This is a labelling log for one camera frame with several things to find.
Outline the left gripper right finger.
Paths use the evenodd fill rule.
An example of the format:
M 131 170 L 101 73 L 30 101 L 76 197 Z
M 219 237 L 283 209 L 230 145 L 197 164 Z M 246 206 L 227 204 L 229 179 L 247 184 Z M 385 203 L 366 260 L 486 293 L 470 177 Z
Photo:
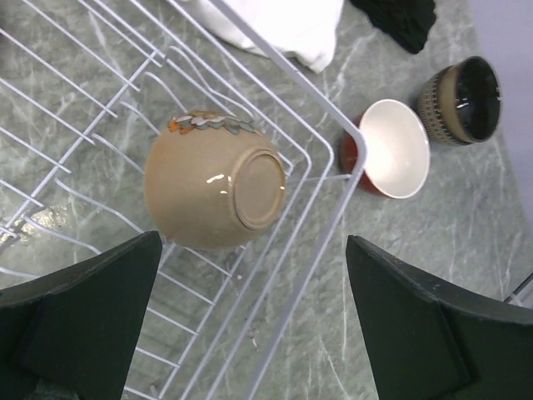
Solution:
M 349 236 L 346 262 L 381 399 L 530 399 L 532 311 Z

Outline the dark brown striped bowl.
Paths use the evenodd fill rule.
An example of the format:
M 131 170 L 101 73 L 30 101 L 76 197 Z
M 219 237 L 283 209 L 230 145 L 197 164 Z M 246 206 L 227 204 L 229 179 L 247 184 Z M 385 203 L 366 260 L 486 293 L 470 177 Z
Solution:
M 442 69 L 422 86 L 417 96 L 416 111 L 430 140 L 450 146 L 466 146 L 468 142 L 455 137 L 448 129 L 438 104 L 438 84 L 450 68 Z

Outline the red ceramic bowl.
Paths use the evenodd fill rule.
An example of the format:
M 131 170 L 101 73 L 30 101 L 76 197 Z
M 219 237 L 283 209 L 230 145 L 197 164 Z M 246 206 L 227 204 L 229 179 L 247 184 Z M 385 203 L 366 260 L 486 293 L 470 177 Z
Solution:
M 382 99 L 354 121 L 366 142 L 361 186 L 372 193 L 407 199 L 425 184 L 431 163 L 426 130 L 403 102 Z

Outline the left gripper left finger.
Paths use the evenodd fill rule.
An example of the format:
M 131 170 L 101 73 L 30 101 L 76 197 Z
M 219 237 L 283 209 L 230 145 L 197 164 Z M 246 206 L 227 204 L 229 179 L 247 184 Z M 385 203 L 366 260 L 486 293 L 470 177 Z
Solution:
M 81 399 L 119 399 L 157 275 L 162 240 L 140 234 L 1 291 L 1 397 L 42 381 Z

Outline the tan floral bowl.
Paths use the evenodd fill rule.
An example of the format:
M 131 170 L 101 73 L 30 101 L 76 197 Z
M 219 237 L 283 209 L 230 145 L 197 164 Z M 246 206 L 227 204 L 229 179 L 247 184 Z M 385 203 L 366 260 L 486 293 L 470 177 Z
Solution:
M 159 233 L 194 249 L 234 248 L 257 238 L 279 216 L 285 189 L 284 167 L 267 135 L 220 112 L 171 119 L 143 174 Z

